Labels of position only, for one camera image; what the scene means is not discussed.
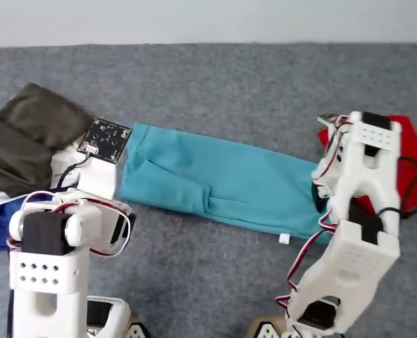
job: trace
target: circuit board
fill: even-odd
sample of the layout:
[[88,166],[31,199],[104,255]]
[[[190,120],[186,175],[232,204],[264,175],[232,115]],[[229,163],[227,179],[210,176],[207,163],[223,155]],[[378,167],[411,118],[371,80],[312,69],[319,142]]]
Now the circuit board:
[[78,151],[116,164],[131,134],[131,128],[97,118],[80,142]]

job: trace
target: gray carpet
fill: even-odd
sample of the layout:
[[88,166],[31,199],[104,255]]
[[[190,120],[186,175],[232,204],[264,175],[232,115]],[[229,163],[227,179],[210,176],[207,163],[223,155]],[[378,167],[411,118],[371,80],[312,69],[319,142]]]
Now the gray carpet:
[[[320,159],[316,114],[411,116],[417,45],[175,45],[0,49],[0,108],[37,82],[119,123],[136,121]],[[243,337],[273,298],[301,240],[289,246],[210,220],[135,206],[127,252],[92,259],[92,294],[128,300],[153,337]],[[402,223],[402,257],[347,337],[417,337],[417,216]],[[309,252],[302,270],[320,256]],[[0,253],[0,338],[7,257]]]

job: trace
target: dark green cloth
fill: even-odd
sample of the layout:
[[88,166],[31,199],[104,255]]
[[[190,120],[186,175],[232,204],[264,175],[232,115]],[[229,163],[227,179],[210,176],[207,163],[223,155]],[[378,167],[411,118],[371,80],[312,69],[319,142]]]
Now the dark green cloth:
[[93,117],[64,97],[28,84],[0,110],[0,191],[49,189],[51,157],[89,129]]

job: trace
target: white robot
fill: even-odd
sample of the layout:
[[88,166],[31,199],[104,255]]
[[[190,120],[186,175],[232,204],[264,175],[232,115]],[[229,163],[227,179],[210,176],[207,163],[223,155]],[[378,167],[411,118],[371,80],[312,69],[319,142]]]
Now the white robot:
[[[358,111],[328,126],[330,143],[313,173],[315,202],[326,212],[320,231],[307,241],[288,273],[291,294],[276,299],[285,309],[281,338],[346,332],[399,257],[401,126]],[[112,201],[116,165],[89,158],[82,168],[85,179],[78,189],[54,195],[51,202],[29,203],[28,196],[11,219],[12,338],[147,337],[123,300],[87,295],[90,251],[107,257],[120,254],[132,222],[131,208]],[[112,183],[94,186],[91,175]],[[371,198],[378,216],[366,215],[351,201],[362,195]],[[292,276],[306,250],[325,233],[332,239],[323,256],[295,284]],[[278,334],[272,323],[262,323],[252,337]]]
[[[90,138],[96,139],[92,135],[99,125],[96,120]],[[107,129],[113,139],[118,127],[109,129],[111,125],[105,124],[104,132]],[[118,136],[127,140],[124,134]],[[83,147],[91,156],[75,165],[82,166],[77,189],[34,192],[11,218],[10,338],[148,337],[125,301],[87,294],[90,252],[116,257],[127,246],[135,221],[127,204],[113,201],[114,156],[108,156],[111,163],[97,158],[114,150],[108,143],[88,144]],[[119,157],[122,150],[115,151]],[[53,199],[29,202],[37,194],[51,194]]]
[[[284,328],[279,331],[279,325],[262,322],[252,337],[342,336],[371,303],[379,281],[399,257],[401,125],[358,111],[322,122],[330,141],[312,174],[317,209],[325,209],[320,231],[288,272],[291,294],[276,299],[285,310]],[[363,195],[370,197],[376,216],[352,200]],[[292,276],[308,247],[325,233],[332,238],[324,254],[295,284]]]

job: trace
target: wire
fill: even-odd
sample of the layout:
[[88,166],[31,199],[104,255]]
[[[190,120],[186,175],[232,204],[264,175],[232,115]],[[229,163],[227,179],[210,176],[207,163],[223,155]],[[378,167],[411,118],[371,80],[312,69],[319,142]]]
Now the wire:
[[70,206],[78,206],[78,203],[75,203],[75,202],[63,203],[63,204],[57,206],[52,212],[53,213],[61,213],[64,210],[66,210],[67,208],[69,208]]
[[287,294],[285,296],[278,296],[274,299],[274,301],[284,310],[288,309],[288,304],[284,303],[284,301],[290,300],[291,295]]
[[69,166],[65,169],[65,171],[63,171],[63,174],[61,174],[60,179],[58,180],[58,183],[57,183],[57,185],[56,185],[56,188],[57,188],[57,189],[62,188],[62,186],[63,186],[63,182],[64,182],[64,180],[65,180],[66,176],[68,176],[68,175],[69,175],[69,173],[70,173],[71,171],[73,171],[74,169],[76,169],[76,168],[80,168],[82,165],[84,165],[84,164],[88,161],[88,159],[89,159],[90,157],[91,157],[91,153],[87,153],[87,155],[85,156],[85,159],[84,159],[83,161],[81,161],[81,162],[79,162],[79,163],[74,163],[74,164],[72,164],[72,165],[69,165]]
[[298,253],[298,256],[294,260],[293,265],[292,265],[292,267],[290,268],[290,271],[287,274],[287,282],[288,282],[289,286],[294,291],[296,291],[296,292],[298,291],[296,284],[293,283],[293,281],[292,281],[292,277],[293,277],[294,273],[298,270],[298,267],[301,264],[301,262],[303,261],[303,259],[304,259],[305,255],[306,255],[307,250],[309,249],[309,247],[316,241],[317,238],[319,238],[325,232],[328,232],[330,234],[334,234],[335,233],[334,230],[328,230],[328,229],[322,229],[322,230],[316,232],[303,245],[303,247],[301,248],[301,251]]
[[[343,125],[346,125],[346,124],[351,124],[351,123],[343,123],[342,125],[340,125],[340,127],[343,126]],[[339,139],[338,139],[338,142],[337,142],[337,146],[335,147],[334,154],[330,158],[328,165],[326,166],[325,170],[321,173],[321,175],[319,175],[317,178],[314,178],[313,179],[314,182],[316,180],[319,180],[320,178],[322,178],[322,176],[324,176],[329,171],[330,166],[334,163],[334,160],[335,160],[335,158],[337,156],[337,151],[340,148],[340,142],[342,141],[343,135],[344,134],[347,134],[347,133],[348,132],[340,132],[340,136],[339,136]]]
[[97,199],[85,199],[85,200],[87,200],[88,202],[91,202],[93,204],[100,205],[100,206],[102,206],[104,208],[111,209],[111,210],[115,211],[116,213],[118,213],[119,215],[121,215],[121,216],[124,217],[125,222],[127,223],[126,224],[126,227],[127,227],[127,237],[125,238],[125,241],[124,241],[123,245],[121,246],[121,248],[118,250],[118,252],[115,252],[115,253],[104,253],[104,252],[97,251],[95,249],[90,249],[90,251],[93,254],[96,254],[96,255],[102,256],[102,257],[106,257],[106,258],[114,258],[116,256],[119,256],[125,250],[125,248],[127,247],[127,245],[129,244],[129,242],[130,242],[130,235],[132,233],[132,225],[131,225],[131,222],[130,222],[130,219],[129,219],[128,215],[124,211],[122,211],[121,209],[119,209],[117,206],[114,206],[114,205],[105,203],[103,201],[99,201]]
[[30,194],[28,194],[25,198],[24,201],[22,202],[22,204],[20,205],[20,210],[24,210],[25,208],[25,204],[27,204],[27,202],[35,196],[39,196],[39,195],[49,195],[52,196],[55,199],[58,199],[60,201],[60,203],[63,203],[63,200],[55,193],[53,192],[48,192],[46,190],[38,190],[37,192],[31,192]]
[[[399,160],[403,160],[403,161],[409,161],[412,162],[414,165],[417,166],[417,160],[411,157],[406,157],[406,156],[401,156],[399,158]],[[406,192],[404,193],[404,196],[402,198],[401,204],[399,209],[398,208],[394,208],[391,206],[388,206],[386,208],[383,208],[381,211],[378,212],[378,216],[382,215],[385,211],[394,211],[395,213],[399,214],[399,217],[401,219],[407,219],[415,214],[417,214],[417,208],[412,209],[410,211],[406,210],[406,205],[407,205],[407,200],[409,199],[409,197],[411,196],[413,189],[415,188],[417,183],[417,172],[415,174],[415,176],[413,177],[411,183],[409,184],[409,187],[407,188]]]
[[296,326],[293,325],[293,330],[296,331],[296,333],[299,335],[299,338],[304,338],[301,334],[301,332],[296,328]]

